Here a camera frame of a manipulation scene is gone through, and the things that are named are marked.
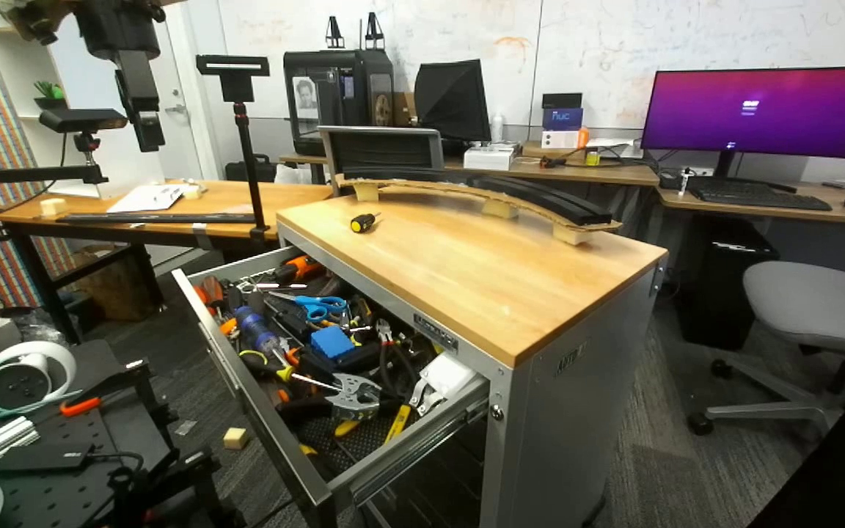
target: potted plant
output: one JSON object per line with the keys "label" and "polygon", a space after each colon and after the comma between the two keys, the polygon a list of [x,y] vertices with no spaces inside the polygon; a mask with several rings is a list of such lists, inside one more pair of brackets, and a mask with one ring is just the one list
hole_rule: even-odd
{"label": "potted plant", "polygon": [[41,110],[67,108],[67,101],[64,99],[64,90],[61,90],[61,87],[58,87],[57,84],[49,83],[49,81],[36,81],[34,87],[44,96],[34,98],[34,102],[37,103],[37,107]]}

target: wooden workbench top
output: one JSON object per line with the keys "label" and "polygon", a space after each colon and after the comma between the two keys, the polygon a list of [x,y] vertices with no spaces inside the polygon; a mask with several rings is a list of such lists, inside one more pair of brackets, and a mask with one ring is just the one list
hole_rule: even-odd
{"label": "wooden workbench top", "polygon": [[[666,250],[617,235],[554,240],[546,220],[479,214],[473,197],[384,189],[277,214],[279,223],[515,367],[640,275]],[[356,234],[351,218],[382,213]]]}
{"label": "wooden workbench top", "polygon": [[690,191],[687,191],[683,197],[678,197],[678,192],[671,189],[658,188],[657,191],[660,193],[661,203],[664,204],[665,207],[669,208],[713,211],[713,213],[794,218],[798,220],[836,221],[836,223],[845,224],[845,207],[843,206],[843,200],[845,200],[845,190],[824,187],[822,185],[812,183],[792,183],[791,186],[797,187],[798,194],[808,194],[812,195],[812,197],[818,197],[819,199],[824,200],[833,207],[833,210],[802,210],[802,208],[765,208],[715,204],[713,202],[704,202],[700,200],[700,198],[694,197]]}
{"label": "wooden workbench top", "polygon": [[[207,193],[198,200],[179,199],[168,210],[152,211],[165,214],[209,214],[209,213],[252,213],[249,204],[249,185],[245,181],[205,180]],[[276,210],[325,200],[332,195],[328,185],[281,185],[277,183],[259,184],[260,198],[263,203],[263,217],[269,230],[266,237],[276,240]],[[120,198],[100,200],[89,197],[66,197],[63,194],[43,194],[13,210],[0,214],[0,221],[13,224],[58,224],[57,217],[41,216],[41,200],[64,198],[70,210],[67,213],[106,213],[106,210]],[[101,224],[101,227],[129,230],[128,224]],[[208,237],[248,238],[253,224],[208,224],[205,231]],[[146,224],[141,230],[155,233],[191,233],[191,224]]]}
{"label": "wooden workbench top", "polygon": [[[287,154],[279,157],[283,163],[296,164],[325,164],[323,156],[301,156],[299,154]],[[446,170],[461,171],[461,160],[448,159],[445,161]],[[535,161],[514,161],[511,170],[472,170],[493,174],[496,176],[525,177],[530,180],[560,180],[560,181],[581,181],[581,183],[614,183],[618,185],[640,185],[643,187],[657,187],[659,178],[646,165],[628,164],[617,167],[601,165],[598,167],[584,167],[566,165],[551,169],[540,167]]]}

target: blue scissors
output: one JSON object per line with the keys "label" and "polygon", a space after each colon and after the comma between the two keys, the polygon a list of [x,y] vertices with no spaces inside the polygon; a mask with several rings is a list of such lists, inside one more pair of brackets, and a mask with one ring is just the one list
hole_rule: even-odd
{"label": "blue scissors", "polygon": [[279,298],[292,301],[300,307],[304,307],[307,312],[305,318],[309,322],[321,322],[328,318],[328,315],[343,314],[345,308],[348,308],[348,303],[340,297],[308,297],[307,295],[286,295],[284,293],[277,293],[275,291],[269,292]]}

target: whiteboard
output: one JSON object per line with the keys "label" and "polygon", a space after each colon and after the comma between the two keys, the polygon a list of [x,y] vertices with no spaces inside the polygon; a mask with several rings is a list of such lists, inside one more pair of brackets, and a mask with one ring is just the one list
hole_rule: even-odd
{"label": "whiteboard", "polygon": [[582,92],[585,123],[644,126],[655,70],[845,66],[845,0],[220,0],[229,54],[267,56],[251,117],[288,117],[282,55],[345,46],[378,15],[395,89],[419,64],[480,58],[489,113],[542,124],[544,93]]}
{"label": "whiteboard", "polygon": [[267,56],[271,76],[254,79],[251,117],[289,117],[282,55],[326,49],[334,15],[349,49],[373,11],[393,63],[396,91],[412,91],[419,64],[480,58],[491,113],[527,123],[541,0],[220,0],[229,54]]}
{"label": "whiteboard", "polygon": [[845,0],[546,0],[544,93],[582,92],[590,127],[640,129],[655,70],[845,66]]}

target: chair base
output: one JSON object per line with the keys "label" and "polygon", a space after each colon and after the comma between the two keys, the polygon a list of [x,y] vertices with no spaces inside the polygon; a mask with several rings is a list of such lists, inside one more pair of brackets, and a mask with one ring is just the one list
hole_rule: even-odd
{"label": "chair base", "polygon": [[[839,417],[843,415],[843,411],[840,408],[832,407],[824,399],[818,398],[800,387],[788,384],[787,381],[776,378],[774,375],[760,368],[749,367],[749,365],[742,364],[738,361],[729,361],[724,365],[748,375],[749,378],[781,395],[787,401],[708,407],[702,414],[698,412],[687,417],[687,424],[694,434],[709,434],[713,431],[712,421],[718,418],[762,418],[772,420],[809,420],[817,425],[817,428],[822,434],[826,435],[836,421],[839,420]],[[714,362],[713,371],[715,375],[719,375],[718,373],[724,370],[724,368],[721,368],[719,361]]]}

